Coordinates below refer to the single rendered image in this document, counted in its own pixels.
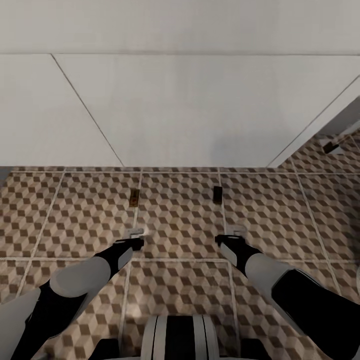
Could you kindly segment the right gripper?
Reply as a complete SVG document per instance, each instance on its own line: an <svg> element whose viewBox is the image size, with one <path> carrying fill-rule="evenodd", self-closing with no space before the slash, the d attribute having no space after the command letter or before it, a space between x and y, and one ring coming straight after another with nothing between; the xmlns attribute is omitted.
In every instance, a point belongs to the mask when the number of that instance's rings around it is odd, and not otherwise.
<svg viewBox="0 0 360 360"><path fill-rule="evenodd" d="M227 236L231 236L231 235L222 235L222 234L219 234L218 236L216 236L214 238L215 242L218 243L218 246L220 247L221 244L224 242L224 240L227 238ZM239 237L241 241L244 241L243 237L242 236L237 236L235 235L235 237Z"/></svg>

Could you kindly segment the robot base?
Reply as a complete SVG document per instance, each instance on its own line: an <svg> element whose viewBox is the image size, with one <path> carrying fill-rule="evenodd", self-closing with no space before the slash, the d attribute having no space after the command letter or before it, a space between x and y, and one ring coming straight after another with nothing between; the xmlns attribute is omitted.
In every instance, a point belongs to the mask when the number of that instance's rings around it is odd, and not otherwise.
<svg viewBox="0 0 360 360"><path fill-rule="evenodd" d="M258 338L243 338L241 358L220 355L220 360L270 360L269 355ZM140 355L119 358L120 349L117 338L103 338L95 346L90 360L141 360Z"/></svg>

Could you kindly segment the robot trunk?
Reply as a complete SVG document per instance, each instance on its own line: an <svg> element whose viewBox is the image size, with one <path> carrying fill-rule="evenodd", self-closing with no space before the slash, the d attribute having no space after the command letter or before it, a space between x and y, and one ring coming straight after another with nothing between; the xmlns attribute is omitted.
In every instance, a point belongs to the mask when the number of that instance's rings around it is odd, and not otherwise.
<svg viewBox="0 0 360 360"><path fill-rule="evenodd" d="M215 325L208 315L152 315L140 360L220 360Z"/></svg>

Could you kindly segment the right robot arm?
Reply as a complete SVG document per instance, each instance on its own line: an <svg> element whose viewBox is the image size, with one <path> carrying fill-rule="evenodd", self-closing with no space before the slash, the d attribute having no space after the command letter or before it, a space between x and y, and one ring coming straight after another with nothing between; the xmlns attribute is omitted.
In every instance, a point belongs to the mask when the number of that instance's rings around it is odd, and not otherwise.
<svg viewBox="0 0 360 360"><path fill-rule="evenodd" d="M360 360L360 305L329 291L305 270L267 256L234 235L247 231L245 226L227 225L227 235L214 238L222 255L330 360Z"/></svg>

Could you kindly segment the mousetrap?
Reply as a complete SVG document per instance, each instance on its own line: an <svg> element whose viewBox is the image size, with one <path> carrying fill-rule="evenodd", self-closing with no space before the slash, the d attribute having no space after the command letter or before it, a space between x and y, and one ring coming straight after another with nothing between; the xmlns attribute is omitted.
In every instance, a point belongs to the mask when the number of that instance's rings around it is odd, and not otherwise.
<svg viewBox="0 0 360 360"><path fill-rule="evenodd" d="M139 189L132 189L130 194L129 207L137 207L139 205Z"/></svg>
<svg viewBox="0 0 360 360"><path fill-rule="evenodd" d="M214 187L214 191L213 191L213 203L214 204L220 204L222 205L222 191L223 188L222 187Z"/></svg>

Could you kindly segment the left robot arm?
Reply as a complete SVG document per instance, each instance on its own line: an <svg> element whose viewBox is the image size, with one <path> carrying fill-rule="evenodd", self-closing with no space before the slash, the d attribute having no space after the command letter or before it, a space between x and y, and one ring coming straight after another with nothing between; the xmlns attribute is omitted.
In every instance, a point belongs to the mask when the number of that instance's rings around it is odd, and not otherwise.
<svg viewBox="0 0 360 360"><path fill-rule="evenodd" d="M123 240L80 263L59 269L47 283L0 305L0 360L31 360L41 346L76 321L145 242L124 229Z"/></svg>

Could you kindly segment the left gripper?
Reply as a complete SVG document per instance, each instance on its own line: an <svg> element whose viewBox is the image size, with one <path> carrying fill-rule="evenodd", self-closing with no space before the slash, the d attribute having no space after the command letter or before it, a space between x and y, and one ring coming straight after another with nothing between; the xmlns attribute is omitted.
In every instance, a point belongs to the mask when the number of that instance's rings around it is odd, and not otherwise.
<svg viewBox="0 0 360 360"><path fill-rule="evenodd" d="M139 251L145 242L141 238L126 239L132 245L132 251Z"/></svg>

